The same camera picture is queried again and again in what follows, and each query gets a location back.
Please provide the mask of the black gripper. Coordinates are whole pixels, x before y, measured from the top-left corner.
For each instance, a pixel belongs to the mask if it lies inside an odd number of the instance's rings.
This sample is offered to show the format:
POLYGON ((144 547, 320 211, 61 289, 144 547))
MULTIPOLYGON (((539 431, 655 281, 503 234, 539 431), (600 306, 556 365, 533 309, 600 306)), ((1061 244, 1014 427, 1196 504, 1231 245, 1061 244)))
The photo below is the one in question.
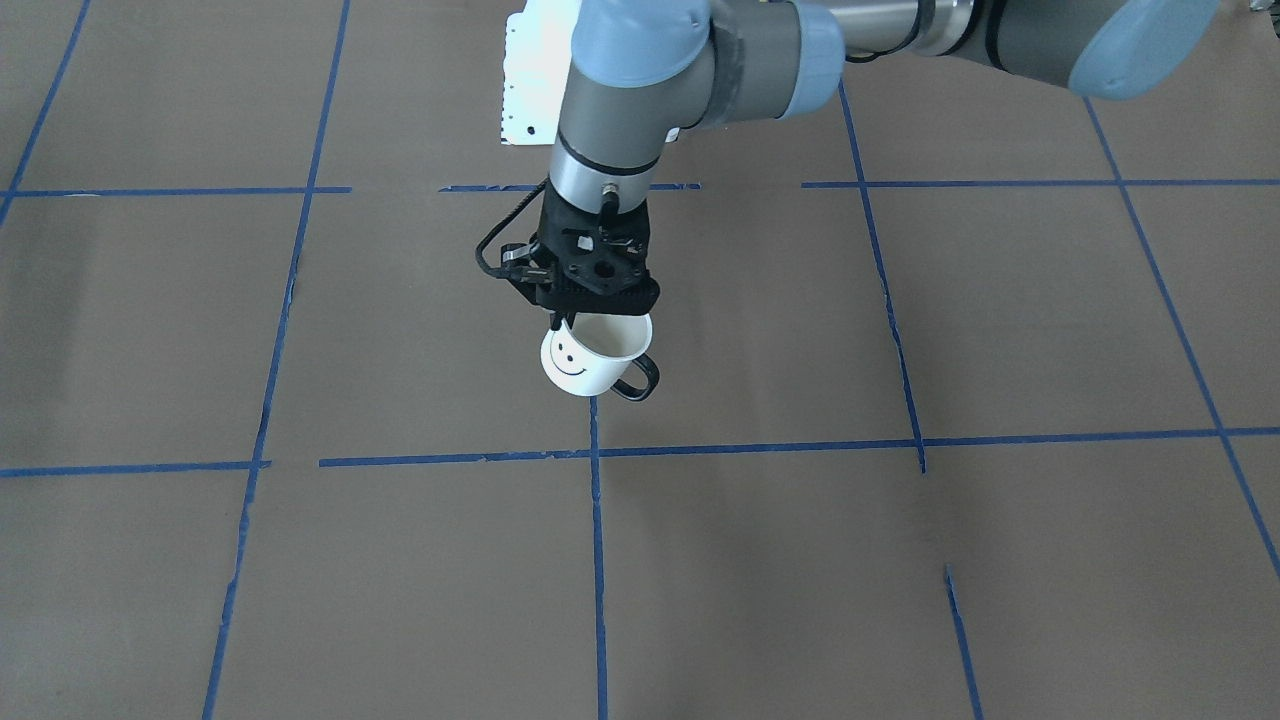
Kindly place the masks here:
POLYGON ((620 211, 613 193, 603 210, 589 213, 539 184, 543 196, 536 232, 526 243, 500 247, 500 278, 530 304, 549 311, 549 331, 561 331, 564 311, 650 311, 660 287, 646 266, 650 245, 648 205, 620 211))

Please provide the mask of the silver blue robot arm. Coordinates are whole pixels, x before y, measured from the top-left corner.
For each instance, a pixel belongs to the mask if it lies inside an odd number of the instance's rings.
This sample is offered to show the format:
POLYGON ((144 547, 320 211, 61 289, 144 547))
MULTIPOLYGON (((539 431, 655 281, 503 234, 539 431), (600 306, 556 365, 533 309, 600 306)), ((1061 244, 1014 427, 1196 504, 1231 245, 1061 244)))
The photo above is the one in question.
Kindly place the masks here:
POLYGON ((506 22, 503 104, 550 147, 538 228, 480 269, 550 314, 641 316, 646 197, 669 136, 817 111, 846 67, 957 56, 1083 97, 1167 78, 1215 1, 527 1, 506 22))

